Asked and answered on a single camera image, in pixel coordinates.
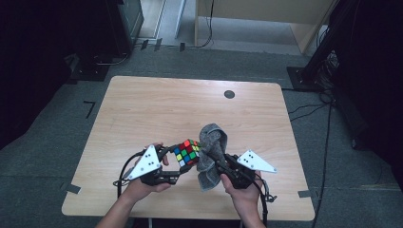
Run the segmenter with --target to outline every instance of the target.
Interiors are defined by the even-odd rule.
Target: stand base
[[[313,81],[302,80],[301,72],[303,67],[287,67],[288,76],[294,90],[297,91],[321,91],[323,88]]]
[[[70,80],[103,82],[109,71],[109,65],[86,65],[77,63]]]

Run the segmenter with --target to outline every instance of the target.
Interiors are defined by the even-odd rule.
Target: person's left hand
[[[163,145],[162,142],[154,142],[154,145]],[[168,158],[166,156],[163,157],[163,164],[169,165]],[[148,196],[152,192],[162,192],[163,190],[168,189],[171,186],[169,183],[161,183],[155,186],[149,186],[147,184],[142,183],[140,178],[133,180],[127,186],[125,191],[122,193],[121,197],[127,198],[132,203],[136,203],[139,200],[142,200],[146,196]]]

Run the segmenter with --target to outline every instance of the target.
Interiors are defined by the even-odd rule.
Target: human hand
[[[163,145],[163,142],[154,142],[153,145]],[[166,156],[163,156],[163,164],[169,165],[168,158]],[[162,192],[163,190],[168,189],[170,186],[171,185],[169,183],[161,183],[155,186],[149,186],[142,183],[140,178],[137,178],[136,180],[130,182],[125,191],[122,193],[121,197],[124,197],[134,204],[137,201],[144,199],[150,193]]]
[[[258,201],[259,190],[254,185],[249,185],[246,189],[235,189],[232,182],[225,174],[221,174],[221,181],[225,188],[225,192],[228,193],[234,207],[240,216],[240,219],[246,227],[264,227],[259,217]],[[257,180],[258,187],[262,187],[261,180]]]

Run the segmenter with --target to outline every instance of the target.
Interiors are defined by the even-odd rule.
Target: light wood tabletop
[[[235,97],[228,99],[224,92]],[[199,140],[207,124],[217,124],[228,136],[226,153],[241,155],[251,149],[278,172],[262,173],[270,194],[271,220],[312,220],[308,190],[293,130],[280,86],[247,83],[115,76],[92,127],[62,211],[70,216],[103,216],[116,200],[116,187],[127,159],[154,142],[170,146]],[[164,171],[179,170],[173,154]],[[232,200],[220,183],[202,192],[193,167],[176,185],[138,202],[131,216],[171,219],[239,219]]]

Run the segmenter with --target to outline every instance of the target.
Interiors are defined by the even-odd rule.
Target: gray tape on table corner
[[[71,183],[63,183],[61,189],[66,190],[70,193],[79,194],[81,191],[81,187],[76,186]]]
[[[300,198],[311,198],[311,191],[305,190],[305,191],[298,191],[298,195]]]

